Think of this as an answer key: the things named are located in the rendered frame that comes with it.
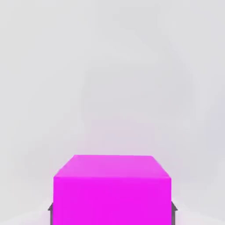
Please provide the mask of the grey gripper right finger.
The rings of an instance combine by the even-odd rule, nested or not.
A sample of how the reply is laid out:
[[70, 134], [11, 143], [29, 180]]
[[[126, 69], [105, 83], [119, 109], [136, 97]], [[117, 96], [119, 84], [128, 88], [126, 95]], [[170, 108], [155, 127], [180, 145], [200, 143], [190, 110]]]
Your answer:
[[173, 202], [171, 202], [171, 212], [172, 212], [171, 225], [175, 225], [176, 224], [176, 212], [177, 211], [178, 211], [177, 207], [174, 205]]

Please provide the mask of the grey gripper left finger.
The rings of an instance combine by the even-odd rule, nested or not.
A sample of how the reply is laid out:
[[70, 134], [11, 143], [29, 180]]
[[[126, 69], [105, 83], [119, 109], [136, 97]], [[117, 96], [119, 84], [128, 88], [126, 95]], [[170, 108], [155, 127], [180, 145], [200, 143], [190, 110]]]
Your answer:
[[50, 225], [53, 225], [53, 203], [49, 206], [48, 211], [50, 212]]

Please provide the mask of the small magenta cube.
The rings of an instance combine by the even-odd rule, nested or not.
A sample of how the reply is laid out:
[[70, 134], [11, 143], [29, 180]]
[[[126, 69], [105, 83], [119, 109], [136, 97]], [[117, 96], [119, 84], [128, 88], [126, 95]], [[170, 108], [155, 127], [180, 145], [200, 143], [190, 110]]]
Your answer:
[[53, 225], [171, 225], [171, 177], [152, 156], [75, 155], [53, 178]]

